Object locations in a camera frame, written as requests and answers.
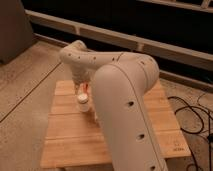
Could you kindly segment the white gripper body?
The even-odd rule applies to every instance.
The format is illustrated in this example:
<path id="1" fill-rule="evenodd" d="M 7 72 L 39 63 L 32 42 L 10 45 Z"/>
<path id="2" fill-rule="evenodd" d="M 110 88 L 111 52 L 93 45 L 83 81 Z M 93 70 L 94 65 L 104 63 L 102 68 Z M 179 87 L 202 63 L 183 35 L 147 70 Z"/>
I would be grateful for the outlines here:
<path id="1" fill-rule="evenodd" d="M 90 74 L 85 69 L 74 69 L 72 71 L 72 79 L 76 86 L 80 86 L 82 83 L 90 81 Z"/>

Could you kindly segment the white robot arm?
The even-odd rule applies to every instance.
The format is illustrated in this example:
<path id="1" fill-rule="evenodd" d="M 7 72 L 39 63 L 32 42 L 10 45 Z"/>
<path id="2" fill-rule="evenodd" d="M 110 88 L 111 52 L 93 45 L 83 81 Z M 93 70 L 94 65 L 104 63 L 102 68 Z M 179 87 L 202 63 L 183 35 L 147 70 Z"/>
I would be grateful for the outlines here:
<path id="1" fill-rule="evenodd" d="M 133 52 L 90 51 L 77 40 L 62 48 L 76 87 L 91 84 L 95 112 L 115 171 L 168 171 L 144 95 L 156 84 L 153 57 Z"/>

